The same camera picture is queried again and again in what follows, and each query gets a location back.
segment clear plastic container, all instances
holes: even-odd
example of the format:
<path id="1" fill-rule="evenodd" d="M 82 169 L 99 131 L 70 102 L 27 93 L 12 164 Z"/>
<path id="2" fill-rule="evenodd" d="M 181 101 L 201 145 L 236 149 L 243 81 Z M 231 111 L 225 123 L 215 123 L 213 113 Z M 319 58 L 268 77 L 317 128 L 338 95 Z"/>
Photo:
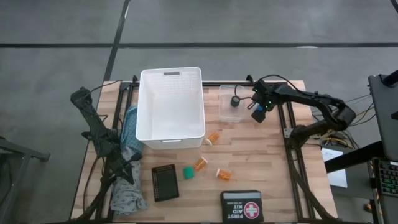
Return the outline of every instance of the clear plastic container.
<path id="1" fill-rule="evenodd" d="M 231 98 L 235 95 L 234 93 L 235 85 L 221 85 L 220 93 L 219 93 L 219 117 L 222 122 L 231 122 L 237 123 L 240 122 L 245 113 L 246 109 L 246 100 L 241 100 L 239 102 L 239 106 L 232 107 L 231 106 Z M 236 94 L 239 97 L 243 97 L 244 93 L 243 86 L 236 87 Z"/>

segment green cap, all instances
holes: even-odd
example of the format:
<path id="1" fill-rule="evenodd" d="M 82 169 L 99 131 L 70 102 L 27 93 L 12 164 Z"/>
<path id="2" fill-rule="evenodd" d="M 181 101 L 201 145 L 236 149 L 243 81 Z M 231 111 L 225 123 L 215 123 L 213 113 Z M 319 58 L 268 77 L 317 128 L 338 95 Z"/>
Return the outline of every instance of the green cap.
<path id="1" fill-rule="evenodd" d="M 185 167 L 183 173 L 184 173 L 184 178 L 186 178 L 187 180 L 195 176 L 192 166 Z"/>

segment gray cloth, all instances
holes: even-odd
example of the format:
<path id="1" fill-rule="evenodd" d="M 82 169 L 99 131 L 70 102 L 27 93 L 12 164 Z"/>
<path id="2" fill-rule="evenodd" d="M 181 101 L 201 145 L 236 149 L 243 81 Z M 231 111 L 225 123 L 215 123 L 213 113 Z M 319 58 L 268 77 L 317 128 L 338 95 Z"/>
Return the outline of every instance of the gray cloth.
<path id="1" fill-rule="evenodd" d="M 136 139 L 137 107 L 131 106 L 126 114 L 121 133 L 121 150 L 125 160 L 135 153 L 142 153 L 143 144 Z M 146 209 L 147 203 L 140 191 L 141 162 L 132 161 L 132 176 L 134 185 L 118 177 L 113 184 L 111 209 L 116 215 L 131 215 L 138 209 Z"/>

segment metal bracket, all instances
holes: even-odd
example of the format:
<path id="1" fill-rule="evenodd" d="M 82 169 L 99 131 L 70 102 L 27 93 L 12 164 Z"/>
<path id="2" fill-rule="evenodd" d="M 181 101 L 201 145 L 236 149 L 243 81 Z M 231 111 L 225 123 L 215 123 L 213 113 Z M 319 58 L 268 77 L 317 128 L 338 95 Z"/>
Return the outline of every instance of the metal bracket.
<path id="1" fill-rule="evenodd" d="M 284 136 L 285 138 L 290 138 L 290 134 L 292 133 L 293 128 L 284 128 Z M 321 138 L 320 134 L 314 134 L 310 136 L 310 140 L 319 140 Z"/>

